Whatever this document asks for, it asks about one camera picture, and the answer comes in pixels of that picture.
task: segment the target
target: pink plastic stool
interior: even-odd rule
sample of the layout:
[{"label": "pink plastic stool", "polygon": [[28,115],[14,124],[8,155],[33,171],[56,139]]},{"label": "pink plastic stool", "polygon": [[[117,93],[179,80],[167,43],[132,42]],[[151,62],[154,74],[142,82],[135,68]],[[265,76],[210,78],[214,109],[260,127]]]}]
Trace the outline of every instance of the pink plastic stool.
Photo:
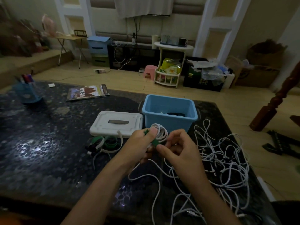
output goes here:
[{"label": "pink plastic stool", "polygon": [[150,75],[151,80],[154,80],[155,78],[155,69],[157,69],[157,66],[155,65],[147,65],[143,74],[143,77]]}]

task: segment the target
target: hand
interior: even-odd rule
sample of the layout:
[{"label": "hand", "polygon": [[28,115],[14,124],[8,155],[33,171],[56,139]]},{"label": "hand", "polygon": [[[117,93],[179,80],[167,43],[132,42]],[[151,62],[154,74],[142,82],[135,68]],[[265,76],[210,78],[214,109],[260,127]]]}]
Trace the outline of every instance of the hand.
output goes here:
[{"label": "hand", "polygon": [[152,156],[154,147],[148,146],[155,139],[158,130],[150,128],[150,131],[146,135],[144,133],[145,130],[134,131],[115,156],[130,166],[129,173],[137,162],[144,163]]},{"label": "hand", "polygon": [[199,185],[209,184],[199,150],[184,129],[171,132],[166,145],[158,145],[156,150],[172,164],[190,192]]}]

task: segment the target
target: white plastic lid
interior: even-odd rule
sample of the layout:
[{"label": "white plastic lid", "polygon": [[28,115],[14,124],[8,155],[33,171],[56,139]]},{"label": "white plastic lid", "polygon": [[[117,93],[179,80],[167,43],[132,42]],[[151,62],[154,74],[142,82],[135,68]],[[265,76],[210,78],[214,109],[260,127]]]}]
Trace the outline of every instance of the white plastic lid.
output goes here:
[{"label": "white plastic lid", "polygon": [[142,129],[143,121],[143,115],[138,113],[101,111],[90,128],[90,134],[119,137],[119,130],[123,138],[129,138],[135,130]]}]

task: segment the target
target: blue pen holder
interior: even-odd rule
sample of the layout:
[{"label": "blue pen holder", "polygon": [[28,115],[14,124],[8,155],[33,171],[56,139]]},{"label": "blue pen holder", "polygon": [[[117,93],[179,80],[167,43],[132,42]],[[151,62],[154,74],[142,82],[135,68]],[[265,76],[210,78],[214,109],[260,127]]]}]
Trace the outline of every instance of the blue pen holder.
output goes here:
[{"label": "blue pen holder", "polygon": [[42,99],[37,95],[35,87],[31,83],[17,83],[12,88],[23,104],[36,103]]}]

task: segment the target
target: green storage box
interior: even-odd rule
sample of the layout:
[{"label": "green storage box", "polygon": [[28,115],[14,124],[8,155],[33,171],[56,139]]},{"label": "green storage box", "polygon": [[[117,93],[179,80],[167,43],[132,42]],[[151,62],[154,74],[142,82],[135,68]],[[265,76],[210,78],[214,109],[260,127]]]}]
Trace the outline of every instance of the green storage box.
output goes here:
[{"label": "green storage box", "polygon": [[102,67],[110,66],[108,55],[92,54],[92,63],[95,66],[102,66]]}]

